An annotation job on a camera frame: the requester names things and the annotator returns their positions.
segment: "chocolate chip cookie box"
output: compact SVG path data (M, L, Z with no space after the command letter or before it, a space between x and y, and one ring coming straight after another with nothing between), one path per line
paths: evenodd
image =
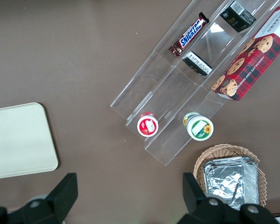
M280 6L212 86L219 96L239 101L280 54Z

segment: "clear acrylic display stand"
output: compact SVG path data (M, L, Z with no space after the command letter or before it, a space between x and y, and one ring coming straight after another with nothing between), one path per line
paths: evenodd
M193 0L111 104L126 119L126 126L145 141L145 149L164 165L191 140L182 124L185 114L195 111L211 118L227 101L211 90L212 85L280 5L280 0L237 0L257 19L250 28L237 33L220 17L232 2ZM198 75L182 61L182 56L176 58L168 50L198 18L199 12L210 23L182 56L193 51L203 58L213 68L207 77ZM137 130L144 112L152 112L159 121L158 133L149 138Z

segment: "small black package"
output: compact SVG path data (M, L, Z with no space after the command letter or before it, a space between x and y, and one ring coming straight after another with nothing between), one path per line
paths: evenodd
M256 19L237 1L233 1L220 16L238 33L250 27Z
M201 76L208 76L212 71L212 67L193 51L187 53L182 60Z

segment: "screw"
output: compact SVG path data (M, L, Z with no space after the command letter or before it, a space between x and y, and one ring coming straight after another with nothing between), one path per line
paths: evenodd
M254 206L254 205L249 205L247 207L248 211L251 212L251 213L254 213L254 214L258 214L259 213L259 210Z
M210 203L211 205L213 205L213 206L219 205L218 201L217 201L216 199L214 199L214 198L211 198L211 199L209 200L209 203Z
M36 208L40 203L38 201L34 201L30 204L30 208Z

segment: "candy bar wrapper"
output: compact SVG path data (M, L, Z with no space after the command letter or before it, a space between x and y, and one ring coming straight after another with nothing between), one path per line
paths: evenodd
M185 48L201 31L205 24L209 22L210 20L207 19L202 12L199 13L199 18L190 26L190 28L181 36L181 38L169 48L169 50L174 54L175 57L180 57L183 50L185 50Z

